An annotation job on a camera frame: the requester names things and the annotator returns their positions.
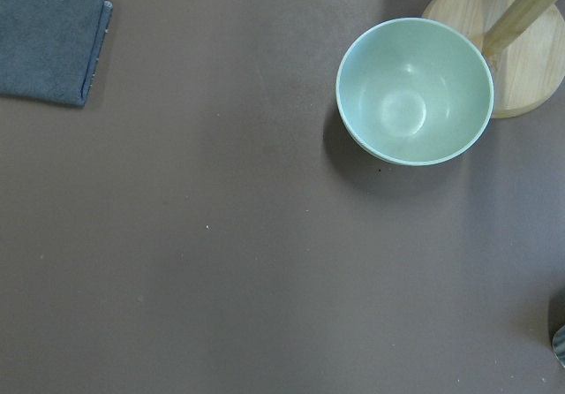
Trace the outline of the grey folded cloth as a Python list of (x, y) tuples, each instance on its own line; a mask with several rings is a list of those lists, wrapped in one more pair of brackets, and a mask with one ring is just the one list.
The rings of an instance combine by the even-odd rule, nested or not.
[(1, 0), (1, 94), (82, 107), (113, 4)]

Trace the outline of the metal scoop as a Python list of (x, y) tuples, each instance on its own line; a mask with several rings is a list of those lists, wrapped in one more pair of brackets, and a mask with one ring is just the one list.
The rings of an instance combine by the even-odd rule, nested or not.
[(562, 367), (565, 367), (565, 326), (562, 326), (554, 333), (551, 346), (555, 358)]

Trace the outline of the wooden cup stand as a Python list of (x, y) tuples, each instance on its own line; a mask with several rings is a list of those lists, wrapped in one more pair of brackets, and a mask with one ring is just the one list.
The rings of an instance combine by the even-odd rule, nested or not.
[(564, 79), (564, 17), (558, 0), (432, 0), (423, 15), (465, 35), (485, 57), (495, 119), (547, 101)]

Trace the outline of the mint green bowl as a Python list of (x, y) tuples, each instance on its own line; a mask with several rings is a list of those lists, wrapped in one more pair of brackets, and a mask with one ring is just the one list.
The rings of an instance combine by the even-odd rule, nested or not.
[(438, 21), (392, 19), (344, 53), (336, 105), (367, 153), (405, 166), (445, 163), (467, 151), (493, 114), (493, 77), (478, 48)]

